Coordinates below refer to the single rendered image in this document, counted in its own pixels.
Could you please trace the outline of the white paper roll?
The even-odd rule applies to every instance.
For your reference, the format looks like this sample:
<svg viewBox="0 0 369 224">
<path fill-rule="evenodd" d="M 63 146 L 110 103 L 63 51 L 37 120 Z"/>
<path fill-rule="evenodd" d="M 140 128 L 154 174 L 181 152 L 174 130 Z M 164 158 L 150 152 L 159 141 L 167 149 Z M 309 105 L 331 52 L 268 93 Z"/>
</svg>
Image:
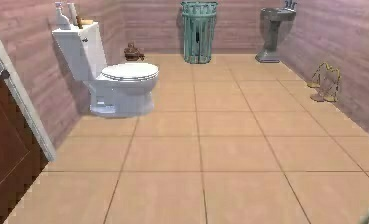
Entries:
<svg viewBox="0 0 369 224">
<path fill-rule="evenodd" d="M 70 16 L 71 16 L 72 24 L 74 26 L 77 26 L 78 23 L 77 23 L 77 19 L 76 19 L 77 12 L 76 12 L 76 9 L 75 9 L 75 4 L 69 2 L 69 3 L 67 3 L 67 6 L 68 6 L 68 10 L 69 10 L 69 13 L 70 13 Z"/>
</svg>

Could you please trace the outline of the grey pedestal sink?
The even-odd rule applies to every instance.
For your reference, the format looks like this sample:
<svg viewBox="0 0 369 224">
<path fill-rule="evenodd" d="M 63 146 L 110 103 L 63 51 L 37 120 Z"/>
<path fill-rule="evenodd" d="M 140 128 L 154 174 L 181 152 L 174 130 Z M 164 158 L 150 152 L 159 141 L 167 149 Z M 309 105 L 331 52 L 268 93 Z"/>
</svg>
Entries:
<svg viewBox="0 0 369 224">
<path fill-rule="evenodd" d="M 260 63 L 279 63 L 277 53 L 278 33 L 282 22 L 293 21 L 296 11 L 289 8 L 262 8 L 261 16 L 269 22 L 262 50 L 255 56 Z"/>
</svg>

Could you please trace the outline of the white spray bottle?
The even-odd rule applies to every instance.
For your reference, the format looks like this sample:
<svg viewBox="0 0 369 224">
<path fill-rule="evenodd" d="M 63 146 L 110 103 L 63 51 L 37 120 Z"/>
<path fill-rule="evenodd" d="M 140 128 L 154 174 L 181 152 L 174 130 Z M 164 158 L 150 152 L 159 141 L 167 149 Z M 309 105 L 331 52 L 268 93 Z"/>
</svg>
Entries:
<svg viewBox="0 0 369 224">
<path fill-rule="evenodd" d="M 56 22 L 58 27 L 61 30 L 70 30 L 71 25 L 69 19 L 62 12 L 62 3 L 56 2 L 55 7 L 56 7 Z"/>
</svg>

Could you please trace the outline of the brown wooden door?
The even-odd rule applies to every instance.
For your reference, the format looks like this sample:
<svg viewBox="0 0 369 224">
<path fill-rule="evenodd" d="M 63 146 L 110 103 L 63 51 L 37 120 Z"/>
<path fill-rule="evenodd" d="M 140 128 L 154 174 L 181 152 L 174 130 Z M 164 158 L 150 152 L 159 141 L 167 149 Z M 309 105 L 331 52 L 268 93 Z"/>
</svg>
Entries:
<svg viewBox="0 0 369 224">
<path fill-rule="evenodd" d="M 0 80 L 0 224 L 48 163 L 7 81 Z"/>
</svg>

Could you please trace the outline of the white toilet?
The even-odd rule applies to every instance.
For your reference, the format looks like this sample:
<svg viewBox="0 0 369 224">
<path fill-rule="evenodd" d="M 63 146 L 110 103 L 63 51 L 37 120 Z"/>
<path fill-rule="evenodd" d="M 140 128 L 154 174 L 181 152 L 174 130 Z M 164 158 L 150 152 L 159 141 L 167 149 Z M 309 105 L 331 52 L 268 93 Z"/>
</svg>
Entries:
<svg viewBox="0 0 369 224">
<path fill-rule="evenodd" d="M 145 62 L 109 65 L 99 23 L 82 29 L 52 31 L 76 81 L 90 93 L 90 111 L 101 117 L 134 117 L 154 109 L 152 91 L 159 79 L 159 67 Z"/>
</svg>

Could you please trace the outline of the brown wooden brush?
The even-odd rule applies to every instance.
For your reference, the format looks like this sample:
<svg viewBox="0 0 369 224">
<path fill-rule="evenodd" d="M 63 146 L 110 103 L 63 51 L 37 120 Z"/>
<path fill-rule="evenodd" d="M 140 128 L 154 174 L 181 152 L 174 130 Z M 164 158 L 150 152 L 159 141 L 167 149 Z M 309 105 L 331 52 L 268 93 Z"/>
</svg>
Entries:
<svg viewBox="0 0 369 224">
<path fill-rule="evenodd" d="M 83 29 L 84 25 L 91 25 L 94 22 L 93 20 L 82 19 L 80 16 L 76 16 L 76 21 L 79 29 Z"/>
</svg>

